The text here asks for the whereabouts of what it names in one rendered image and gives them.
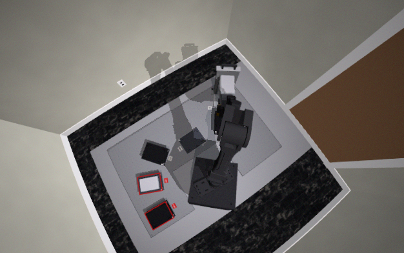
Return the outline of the white microplate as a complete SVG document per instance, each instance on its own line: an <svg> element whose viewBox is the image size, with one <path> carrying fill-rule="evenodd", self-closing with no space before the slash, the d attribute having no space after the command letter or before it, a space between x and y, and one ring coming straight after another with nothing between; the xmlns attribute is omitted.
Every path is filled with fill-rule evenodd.
<svg viewBox="0 0 404 253"><path fill-rule="evenodd" d="M139 180L141 192L159 189L158 176L143 178Z"/></svg>

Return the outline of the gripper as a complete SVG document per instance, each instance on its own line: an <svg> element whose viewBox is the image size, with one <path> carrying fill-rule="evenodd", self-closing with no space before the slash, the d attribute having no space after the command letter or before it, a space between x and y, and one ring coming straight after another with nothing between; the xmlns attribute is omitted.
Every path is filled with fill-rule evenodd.
<svg viewBox="0 0 404 253"><path fill-rule="evenodd" d="M223 107L226 105L217 105L217 116L223 117Z"/></svg>

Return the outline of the dark grey shelf rack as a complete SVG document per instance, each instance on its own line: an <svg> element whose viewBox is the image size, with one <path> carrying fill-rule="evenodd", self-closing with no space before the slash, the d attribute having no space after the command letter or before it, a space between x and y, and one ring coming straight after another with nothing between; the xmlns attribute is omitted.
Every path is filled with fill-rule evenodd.
<svg viewBox="0 0 404 253"><path fill-rule="evenodd" d="M221 91L221 75L234 76L234 87L240 72L216 71L216 79L214 85L214 107L218 105L219 90Z"/></svg>

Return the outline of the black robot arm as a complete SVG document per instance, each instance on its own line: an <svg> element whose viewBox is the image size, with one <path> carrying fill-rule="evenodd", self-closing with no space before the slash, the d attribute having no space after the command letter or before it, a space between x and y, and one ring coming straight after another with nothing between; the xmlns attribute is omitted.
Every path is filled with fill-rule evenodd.
<svg viewBox="0 0 404 253"><path fill-rule="evenodd" d="M199 197L208 194L234 179L229 169L229 164L234 155L238 153L242 147L247 147L250 141L254 115L254 111L248 109L245 109L245 111L240 110L240 107L241 102L236 100L235 96L227 96L227 103L226 106L223 107L223 118L221 119L219 134L217 136L217 141L220 141L219 145L221 150L217 159L214 160L213 165L208 168L208 177L194 183ZM204 183L202 184L202 182Z"/></svg>

